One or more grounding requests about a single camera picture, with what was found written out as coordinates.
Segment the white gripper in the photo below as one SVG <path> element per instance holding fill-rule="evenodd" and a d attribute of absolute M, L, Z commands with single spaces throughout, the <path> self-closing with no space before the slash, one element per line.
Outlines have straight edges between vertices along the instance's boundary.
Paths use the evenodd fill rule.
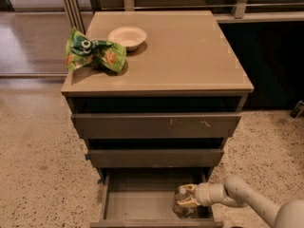
<path fill-rule="evenodd" d="M 177 201 L 177 205 L 187 208 L 195 208 L 200 205 L 212 206 L 215 203 L 223 203 L 227 198 L 227 193 L 222 183 L 202 182 L 198 185 L 190 183 L 180 186 L 178 190 L 182 195 L 194 194 L 194 197 Z"/>

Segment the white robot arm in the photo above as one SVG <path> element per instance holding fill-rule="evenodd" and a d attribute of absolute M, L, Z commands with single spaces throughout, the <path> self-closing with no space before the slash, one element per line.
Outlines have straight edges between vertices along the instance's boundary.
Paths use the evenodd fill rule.
<path fill-rule="evenodd" d="M 251 207 L 270 228 L 304 228 L 304 200 L 287 201 L 281 206 L 265 198 L 238 176 L 229 176 L 224 183 L 201 182 L 178 188 L 178 206 L 195 208 L 222 204 L 227 207 Z"/>

